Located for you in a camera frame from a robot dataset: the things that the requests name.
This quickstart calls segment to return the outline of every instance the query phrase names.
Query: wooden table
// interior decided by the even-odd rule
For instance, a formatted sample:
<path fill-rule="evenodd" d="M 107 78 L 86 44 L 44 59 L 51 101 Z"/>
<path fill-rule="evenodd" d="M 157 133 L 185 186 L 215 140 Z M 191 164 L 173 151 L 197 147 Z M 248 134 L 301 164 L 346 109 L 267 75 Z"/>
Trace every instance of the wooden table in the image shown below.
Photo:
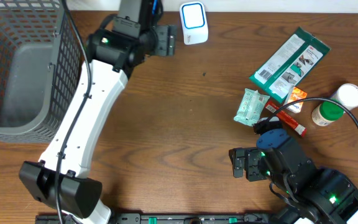
<path fill-rule="evenodd" d="M 84 39 L 108 12 L 74 12 Z M 209 39 L 185 46 L 181 28 L 174 57 L 138 66 L 105 124 L 90 177 L 103 183 L 103 202 L 145 213 L 278 211 L 285 206 L 268 181 L 235 179 L 227 152 L 252 147 L 258 136 L 233 121 L 248 77 L 298 26 L 332 51 L 299 85 L 308 96 L 329 96 L 358 85 L 357 14 L 208 13 Z M 162 23 L 180 25 L 177 12 Z M 308 128 L 299 139 L 321 166 L 345 173 L 358 187 L 358 132 L 351 119 L 315 125 L 306 103 L 294 116 Z M 358 118 L 358 108 L 353 110 Z M 269 115 L 264 111 L 262 116 Z M 38 203 L 18 178 L 23 161 L 37 161 L 46 144 L 0 143 L 0 223 L 33 223 L 55 211 Z"/>

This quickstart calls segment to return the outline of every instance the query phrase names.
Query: orange box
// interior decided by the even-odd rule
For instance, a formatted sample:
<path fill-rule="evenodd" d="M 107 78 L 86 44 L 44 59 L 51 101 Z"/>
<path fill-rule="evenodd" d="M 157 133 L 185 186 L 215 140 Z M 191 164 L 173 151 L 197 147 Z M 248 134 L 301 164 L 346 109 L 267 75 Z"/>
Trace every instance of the orange box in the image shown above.
<path fill-rule="evenodd" d="M 286 100 L 284 101 L 284 105 L 287 103 L 291 103 L 295 100 L 305 99 L 307 95 L 308 95 L 307 92 L 294 86 L 291 94 L 288 94 Z M 303 102 L 296 103 L 294 105 L 287 107 L 287 109 L 294 113 L 299 113 L 302 109 L 302 105 L 303 105 Z"/>

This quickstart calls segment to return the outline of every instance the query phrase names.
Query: robotic arm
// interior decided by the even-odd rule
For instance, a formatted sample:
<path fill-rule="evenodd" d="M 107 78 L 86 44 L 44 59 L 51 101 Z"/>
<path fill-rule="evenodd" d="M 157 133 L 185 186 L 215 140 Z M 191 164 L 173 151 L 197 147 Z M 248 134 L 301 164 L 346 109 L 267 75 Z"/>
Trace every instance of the robotic arm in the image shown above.
<path fill-rule="evenodd" d="M 56 208 L 56 182 L 61 208 L 84 224 L 356 224 L 358 223 L 358 189 L 342 173 L 317 169 L 295 139 L 278 120 L 254 126 L 261 137 L 256 147 L 229 151 L 234 177 L 249 181 L 271 181 L 270 189 L 288 207 L 278 214 L 245 215 L 141 215 L 114 214 L 100 201 L 102 183 L 88 178 L 96 141 L 119 94 L 130 79 L 135 66 L 146 55 L 174 54 L 177 29 L 158 26 L 162 5 L 155 0 L 122 1 L 119 14 L 110 15 L 88 38 L 86 58 L 90 62 L 91 91 L 87 94 L 87 64 L 83 64 L 78 88 L 60 128 L 38 162 L 24 162 L 19 177 L 33 198 Z M 106 26 L 114 21 L 112 30 Z M 88 97 L 75 126 L 60 154 L 63 140 L 70 133 L 84 95 Z M 283 196 L 273 185 L 287 192 Z M 59 223 L 56 217 L 37 217 L 36 223 Z"/>

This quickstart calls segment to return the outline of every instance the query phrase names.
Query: green bottle cap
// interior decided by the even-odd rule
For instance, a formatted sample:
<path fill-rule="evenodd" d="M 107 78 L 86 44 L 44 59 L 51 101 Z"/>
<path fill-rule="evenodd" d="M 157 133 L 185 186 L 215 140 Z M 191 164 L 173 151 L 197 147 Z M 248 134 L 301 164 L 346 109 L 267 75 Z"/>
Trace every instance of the green bottle cap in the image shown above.
<path fill-rule="evenodd" d="M 320 106 L 320 113 L 323 118 L 329 121 L 336 121 L 343 116 L 344 110 L 333 103 L 324 102 Z"/>

